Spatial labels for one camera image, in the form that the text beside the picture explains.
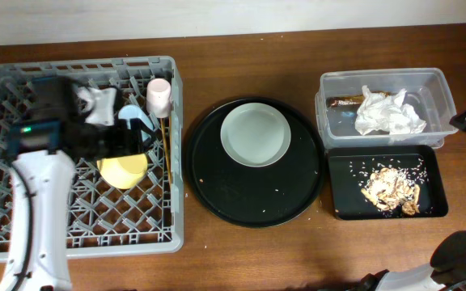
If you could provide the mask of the blue plastic cup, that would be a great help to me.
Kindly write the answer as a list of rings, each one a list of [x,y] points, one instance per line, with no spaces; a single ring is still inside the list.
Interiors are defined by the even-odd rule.
[[[155,137],[153,122],[137,105],[125,105],[118,112],[118,119],[126,123],[127,129],[139,131],[143,142],[152,141]]]

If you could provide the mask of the yellow plastic bowl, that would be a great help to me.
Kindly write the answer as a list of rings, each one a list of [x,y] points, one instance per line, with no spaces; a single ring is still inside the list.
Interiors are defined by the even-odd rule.
[[[110,186],[130,189],[139,183],[147,173],[148,161],[145,154],[98,160],[97,169]]]

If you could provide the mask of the pink plastic cup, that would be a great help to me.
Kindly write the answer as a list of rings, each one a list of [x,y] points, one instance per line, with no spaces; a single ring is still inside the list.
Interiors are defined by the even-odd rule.
[[[146,110],[157,118],[166,118],[171,111],[172,87],[164,78],[154,78],[146,88]]]

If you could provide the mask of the white napkin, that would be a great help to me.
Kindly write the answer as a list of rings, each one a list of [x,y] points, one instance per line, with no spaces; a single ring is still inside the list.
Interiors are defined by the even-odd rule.
[[[371,92],[368,86],[362,86],[364,100],[357,110],[355,129],[363,136],[373,131],[390,135],[422,133],[426,122],[412,105],[405,103],[406,94],[406,89],[390,95]]]

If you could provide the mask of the rice and peanut shell scraps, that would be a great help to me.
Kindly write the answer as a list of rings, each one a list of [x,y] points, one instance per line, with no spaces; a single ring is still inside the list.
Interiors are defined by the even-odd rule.
[[[408,217],[420,213],[421,186],[429,180],[423,158],[413,158],[412,166],[406,165],[405,158],[382,162],[371,158],[369,162],[349,161],[348,167],[365,202],[371,203],[378,212],[399,209]]]

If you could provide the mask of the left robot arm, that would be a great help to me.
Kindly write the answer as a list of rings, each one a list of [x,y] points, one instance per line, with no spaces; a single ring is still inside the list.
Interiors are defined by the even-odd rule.
[[[0,290],[70,290],[66,216],[77,161],[94,161],[106,182],[131,188],[147,173],[155,129],[116,86],[43,77],[32,80],[32,93],[7,134],[11,244]]]

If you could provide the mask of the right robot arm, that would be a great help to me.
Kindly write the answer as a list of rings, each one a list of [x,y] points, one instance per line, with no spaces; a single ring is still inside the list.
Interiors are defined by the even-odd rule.
[[[363,277],[355,290],[466,290],[466,230],[445,238],[427,265],[407,272],[383,270]]]

